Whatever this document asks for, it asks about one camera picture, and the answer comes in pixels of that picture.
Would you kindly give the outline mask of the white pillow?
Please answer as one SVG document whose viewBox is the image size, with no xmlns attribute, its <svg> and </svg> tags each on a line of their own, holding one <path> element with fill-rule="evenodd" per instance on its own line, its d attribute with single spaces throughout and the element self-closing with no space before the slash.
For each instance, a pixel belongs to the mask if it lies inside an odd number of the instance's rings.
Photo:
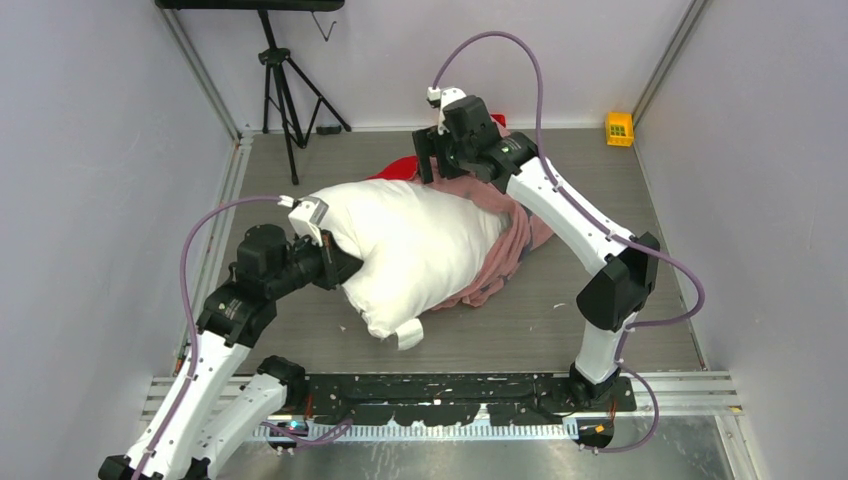
<svg viewBox="0 0 848 480">
<path fill-rule="evenodd" d="M 318 226 L 362 261 L 342 289 L 371 336 L 399 350 L 424 337 L 420 316 L 472 285 L 511 222 L 458 194 L 402 180 L 372 179 L 312 193 L 326 210 Z"/>
</svg>

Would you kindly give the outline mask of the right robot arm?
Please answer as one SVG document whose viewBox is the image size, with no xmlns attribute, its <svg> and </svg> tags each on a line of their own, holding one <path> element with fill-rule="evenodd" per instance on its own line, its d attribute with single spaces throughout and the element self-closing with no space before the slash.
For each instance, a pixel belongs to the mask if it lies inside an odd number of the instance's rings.
<svg viewBox="0 0 848 480">
<path fill-rule="evenodd" d="M 485 102 L 458 88 L 429 88 L 437 123 L 413 134 L 425 183 L 473 176 L 540 218 L 572 250 L 591 279 L 576 303 L 586 320 L 566 386 L 572 401 L 596 410 L 620 374 L 616 362 L 624 328 L 653 292 L 658 240 L 635 237 L 601 214 L 568 184 L 524 134 L 502 135 Z"/>
</svg>

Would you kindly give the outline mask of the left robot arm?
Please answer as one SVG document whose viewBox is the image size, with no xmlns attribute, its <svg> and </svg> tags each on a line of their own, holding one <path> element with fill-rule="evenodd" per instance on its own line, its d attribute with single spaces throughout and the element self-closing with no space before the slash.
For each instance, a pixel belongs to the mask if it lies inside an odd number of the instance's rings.
<svg viewBox="0 0 848 480">
<path fill-rule="evenodd" d="M 213 409 L 238 367 L 277 316 L 277 302 L 308 285 L 332 290 L 363 266 L 332 234 L 288 240 L 265 224 L 249 229 L 227 281 L 207 297 L 197 337 L 147 430 L 125 454 L 107 457 L 101 479 L 214 479 L 271 414 L 298 412 L 308 397 L 302 366 L 266 358 L 235 400 Z"/>
</svg>

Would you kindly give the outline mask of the pink printed pillowcase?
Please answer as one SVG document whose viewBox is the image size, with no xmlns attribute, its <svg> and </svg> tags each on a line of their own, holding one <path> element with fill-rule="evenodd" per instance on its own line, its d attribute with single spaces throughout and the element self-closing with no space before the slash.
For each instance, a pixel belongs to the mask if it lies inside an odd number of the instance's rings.
<svg viewBox="0 0 848 480">
<path fill-rule="evenodd" d="M 418 175 L 417 167 L 415 157 L 403 157 L 384 167 L 373 178 L 408 181 L 453 194 L 458 194 L 462 188 L 466 188 L 477 205 L 509 216 L 510 226 L 496 241 L 486 257 L 482 271 L 472 285 L 430 310 L 451 308 L 459 303 L 479 307 L 506 286 L 525 256 L 550 240 L 553 232 L 537 216 L 492 185 L 471 176 L 447 179 L 440 175 L 434 177 L 433 183 L 424 184 Z"/>
</svg>

